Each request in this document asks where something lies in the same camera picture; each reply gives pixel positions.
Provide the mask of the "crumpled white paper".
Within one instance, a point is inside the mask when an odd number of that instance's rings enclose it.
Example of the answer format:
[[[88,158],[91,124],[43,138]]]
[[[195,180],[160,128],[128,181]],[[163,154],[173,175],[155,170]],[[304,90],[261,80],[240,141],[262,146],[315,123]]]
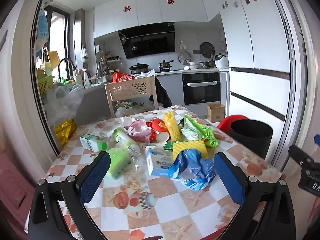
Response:
[[[106,120],[103,123],[100,135],[110,137],[116,129],[121,128],[126,130],[134,121],[136,121],[135,118],[127,116]]]

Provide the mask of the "white refrigerator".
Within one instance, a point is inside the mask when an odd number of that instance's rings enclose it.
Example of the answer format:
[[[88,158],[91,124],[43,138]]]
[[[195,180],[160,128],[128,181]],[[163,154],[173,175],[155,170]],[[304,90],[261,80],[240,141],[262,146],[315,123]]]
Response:
[[[230,115],[273,129],[266,159],[277,152],[290,95],[290,54],[276,0],[203,0],[209,20],[220,16],[229,72]]]

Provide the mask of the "blue white carton box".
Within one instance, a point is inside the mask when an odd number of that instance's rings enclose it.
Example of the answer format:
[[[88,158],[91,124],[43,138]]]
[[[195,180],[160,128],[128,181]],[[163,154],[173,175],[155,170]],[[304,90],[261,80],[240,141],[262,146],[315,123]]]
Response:
[[[156,146],[146,146],[146,163],[150,176],[168,177],[168,170],[173,163],[165,150]]]

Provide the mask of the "beige plastic chair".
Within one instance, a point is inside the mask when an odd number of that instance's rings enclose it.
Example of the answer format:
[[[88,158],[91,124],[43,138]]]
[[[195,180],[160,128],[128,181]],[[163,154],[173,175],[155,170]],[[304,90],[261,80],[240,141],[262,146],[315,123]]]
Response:
[[[115,118],[113,102],[153,96],[153,105],[158,109],[155,76],[111,82],[104,85],[111,117]]]

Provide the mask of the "pink plastic bag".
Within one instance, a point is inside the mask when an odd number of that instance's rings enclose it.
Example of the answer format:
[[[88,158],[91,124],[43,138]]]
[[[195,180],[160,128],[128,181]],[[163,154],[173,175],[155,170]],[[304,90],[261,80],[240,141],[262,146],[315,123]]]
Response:
[[[150,142],[152,129],[145,121],[136,120],[127,129],[128,135],[135,141]]]

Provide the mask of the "green snack bag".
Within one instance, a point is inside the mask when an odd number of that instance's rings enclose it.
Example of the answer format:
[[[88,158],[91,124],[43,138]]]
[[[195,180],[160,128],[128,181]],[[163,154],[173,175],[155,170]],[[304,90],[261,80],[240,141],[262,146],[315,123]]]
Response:
[[[181,133],[189,141],[202,140],[207,147],[216,148],[219,144],[212,129],[197,122],[194,118],[185,115]]]

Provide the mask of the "white rice cooker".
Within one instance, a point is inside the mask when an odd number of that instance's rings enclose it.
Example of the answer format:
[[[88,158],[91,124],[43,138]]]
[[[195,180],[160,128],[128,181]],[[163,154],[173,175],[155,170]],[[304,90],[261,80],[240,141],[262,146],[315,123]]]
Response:
[[[228,68],[228,57],[222,54],[215,55],[215,66],[216,68]]]

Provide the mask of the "green plastic basket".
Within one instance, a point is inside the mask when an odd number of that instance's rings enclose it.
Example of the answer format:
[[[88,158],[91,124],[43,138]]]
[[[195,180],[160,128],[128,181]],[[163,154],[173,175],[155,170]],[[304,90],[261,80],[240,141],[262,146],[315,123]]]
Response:
[[[44,96],[47,94],[49,89],[54,87],[54,76],[47,76],[38,80],[38,87],[40,95]]]

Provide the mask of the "red plastic stool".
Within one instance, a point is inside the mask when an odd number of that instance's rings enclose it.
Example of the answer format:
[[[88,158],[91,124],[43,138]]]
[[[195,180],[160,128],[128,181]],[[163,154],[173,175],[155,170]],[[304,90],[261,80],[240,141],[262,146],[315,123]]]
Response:
[[[217,128],[221,130],[223,133],[229,134],[231,129],[231,123],[238,120],[248,120],[248,118],[243,115],[229,115],[220,121]]]

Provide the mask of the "cardboard box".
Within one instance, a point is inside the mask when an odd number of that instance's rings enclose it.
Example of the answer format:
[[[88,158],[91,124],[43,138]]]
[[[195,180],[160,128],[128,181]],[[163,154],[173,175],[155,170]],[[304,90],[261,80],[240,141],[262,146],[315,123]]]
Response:
[[[220,122],[225,118],[225,106],[221,103],[207,105],[207,119],[211,123]]]

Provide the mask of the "green cap milk bottle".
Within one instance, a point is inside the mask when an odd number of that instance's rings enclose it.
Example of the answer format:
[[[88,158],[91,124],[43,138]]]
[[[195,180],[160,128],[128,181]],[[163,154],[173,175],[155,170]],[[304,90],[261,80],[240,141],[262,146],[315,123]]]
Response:
[[[80,138],[83,148],[92,152],[101,152],[107,150],[107,143],[102,141],[98,136],[91,134],[84,134]]]

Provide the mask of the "yellow plastic cup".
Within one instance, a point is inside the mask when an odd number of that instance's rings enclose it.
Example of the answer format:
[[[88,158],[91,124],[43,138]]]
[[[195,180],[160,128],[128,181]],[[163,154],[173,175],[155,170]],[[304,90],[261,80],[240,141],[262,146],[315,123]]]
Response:
[[[51,69],[55,69],[60,63],[60,58],[57,51],[49,51],[48,59],[49,59]]]

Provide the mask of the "blue plastic bag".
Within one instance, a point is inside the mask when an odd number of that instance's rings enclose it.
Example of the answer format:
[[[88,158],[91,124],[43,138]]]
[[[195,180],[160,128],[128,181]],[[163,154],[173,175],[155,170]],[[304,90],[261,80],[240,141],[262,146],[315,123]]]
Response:
[[[215,179],[216,172],[212,159],[204,159],[196,149],[186,149],[177,155],[169,167],[168,177],[193,191],[200,191]]]

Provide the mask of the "yellow corrugated sponge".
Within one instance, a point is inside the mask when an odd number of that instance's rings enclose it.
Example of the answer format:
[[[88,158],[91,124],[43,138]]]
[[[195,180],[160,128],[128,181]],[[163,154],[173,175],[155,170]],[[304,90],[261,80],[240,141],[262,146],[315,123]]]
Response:
[[[172,111],[163,114],[164,124],[170,134],[172,141],[181,140],[180,130]]]

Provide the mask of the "red paper cup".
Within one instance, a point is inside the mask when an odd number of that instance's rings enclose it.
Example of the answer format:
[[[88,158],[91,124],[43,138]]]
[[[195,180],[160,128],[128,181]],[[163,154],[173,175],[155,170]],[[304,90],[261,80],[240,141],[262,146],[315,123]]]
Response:
[[[170,139],[170,134],[161,119],[154,119],[146,123],[151,128],[150,142],[167,142]]]

